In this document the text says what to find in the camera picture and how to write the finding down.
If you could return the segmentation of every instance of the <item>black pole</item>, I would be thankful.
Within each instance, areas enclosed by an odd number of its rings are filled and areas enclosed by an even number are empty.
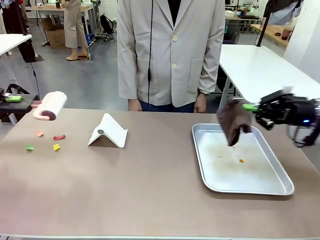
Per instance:
[[[22,13],[21,13],[21,9],[20,9],[18,0],[15,0],[15,8],[16,8],[16,13],[18,14],[18,18],[19,18],[22,34],[26,36],[27,35],[27,30],[26,30],[26,27],[25,27],[25,25],[23,23],[23,17],[22,17]]]
[[[263,38],[265,36],[266,30],[267,30],[267,26],[268,26],[268,22],[270,20],[270,16],[271,16],[272,11],[274,9],[275,3],[276,3],[276,0],[271,0],[269,6],[266,6],[266,7],[268,7],[268,11],[267,11],[267,13],[265,15],[265,22],[264,22],[264,25],[263,25],[262,32],[260,34],[260,38],[259,38],[258,44],[256,45],[257,47],[261,47],[261,43],[262,43],[262,40],[263,40]]]

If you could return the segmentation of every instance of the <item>jacket sleeve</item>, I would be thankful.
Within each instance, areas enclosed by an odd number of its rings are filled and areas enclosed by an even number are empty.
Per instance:
[[[203,94],[210,94],[216,88],[220,53],[225,34],[225,1],[216,0],[215,2],[198,86],[199,91]]]
[[[137,55],[131,0],[119,0],[117,8],[117,48],[119,96],[137,98]]]

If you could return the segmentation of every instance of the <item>tray rim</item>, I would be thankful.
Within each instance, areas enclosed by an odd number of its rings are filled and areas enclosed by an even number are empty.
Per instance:
[[[195,125],[192,126],[191,128],[191,132],[192,132],[192,137],[193,137],[193,142],[194,142],[194,147],[195,147],[195,151],[196,151],[196,156],[197,156],[197,160],[198,160],[198,164],[199,164],[199,170],[201,173],[201,178],[202,181],[204,183],[204,185],[209,188],[211,191],[217,192],[217,193],[227,193],[227,194],[254,194],[254,195],[270,195],[270,196],[290,196],[295,192],[295,185],[292,182],[290,176],[288,175],[287,171],[284,169],[284,167],[282,166],[281,162],[279,161],[279,159],[277,158],[277,156],[275,155],[275,153],[272,151],[271,147],[269,146],[268,142],[266,141],[265,137],[263,136],[263,134],[260,132],[260,130],[254,126],[250,126],[251,128],[257,130],[259,132],[259,134],[261,135],[262,139],[265,141],[265,143],[268,146],[269,151],[272,153],[272,155],[274,156],[274,158],[276,159],[277,163],[279,164],[281,170],[285,173],[286,177],[288,178],[290,184],[292,185],[292,191],[288,192],[288,193],[283,193],[283,194],[279,194],[279,193],[266,193],[266,192],[251,192],[251,191],[230,191],[230,190],[218,190],[214,187],[211,187],[204,176],[204,171],[202,168],[202,164],[201,164],[201,160],[200,160],[200,155],[199,155],[199,151],[198,151],[198,145],[196,143],[196,136],[195,136],[195,127],[198,125],[219,125],[218,123],[196,123]]]

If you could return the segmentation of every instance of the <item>paper scrap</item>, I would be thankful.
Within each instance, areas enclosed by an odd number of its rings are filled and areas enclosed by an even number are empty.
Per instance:
[[[38,137],[41,137],[44,133],[42,131],[36,131],[35,134],[38,136]]]
[[[53,145],[53,150],[57,151],[60,148],[59,144]]]
[[[35,150],[35,148],[34,148],[33,146],[28,145],[28,144],[25,145],[24,148],[25,148],[25,150],[28,150],[28,151],[33,151],[33,150]]]
[[[66,135],[64,135],[64,134],[61,136],[54,136],[53,140],[58,141],[58,140],[64,139],[65,137],[66,137]]]

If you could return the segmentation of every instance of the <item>green paper scrap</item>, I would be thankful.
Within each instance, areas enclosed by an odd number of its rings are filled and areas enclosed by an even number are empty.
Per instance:
[[[22,101],[22,96],[10,96],[8,98],[5,99],[6,102],[10,103],[10,102],[14,102],[14,103],[18,103]]]
[[[35,150],[35,148],[31,145],[25,145],[24,147],[25,147],[25,150],[29,150],[29,151]]]
[[[247,110],[250,112],[257,112],[258,111],[258,108],[252,104],[242,104],[242,107],[244,110]]]

